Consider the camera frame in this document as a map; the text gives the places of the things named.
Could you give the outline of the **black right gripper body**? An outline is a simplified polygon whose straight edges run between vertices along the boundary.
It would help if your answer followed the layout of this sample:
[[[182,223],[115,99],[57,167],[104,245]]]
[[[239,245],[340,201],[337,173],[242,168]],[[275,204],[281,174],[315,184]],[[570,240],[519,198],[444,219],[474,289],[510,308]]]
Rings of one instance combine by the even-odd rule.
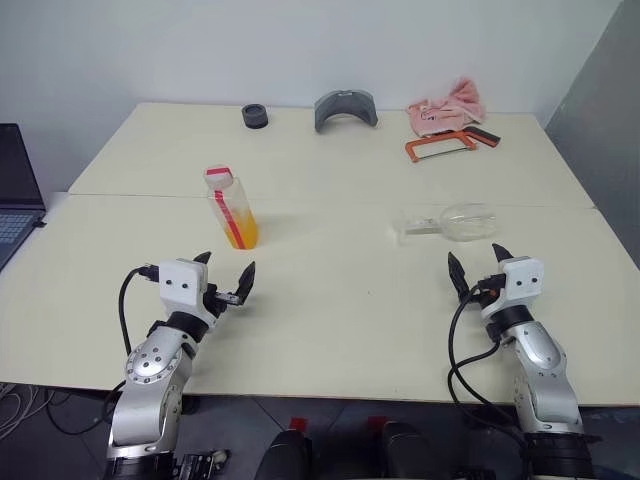
[[[506,286],[505,274],[494,274],[479,280],[469,291],[469,303],[476,303],[486,308],[495,303],[500,291]]]

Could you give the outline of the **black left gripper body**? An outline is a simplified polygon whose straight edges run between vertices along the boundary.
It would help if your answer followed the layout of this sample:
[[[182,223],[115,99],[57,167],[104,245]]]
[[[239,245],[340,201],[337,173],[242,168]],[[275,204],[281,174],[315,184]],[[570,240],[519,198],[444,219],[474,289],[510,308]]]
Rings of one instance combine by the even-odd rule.
[[[215,284],[209,283],[203,294],[205,309],[218,319],[228,306],[240,306],[240,297],[235,293],[220,292]]]

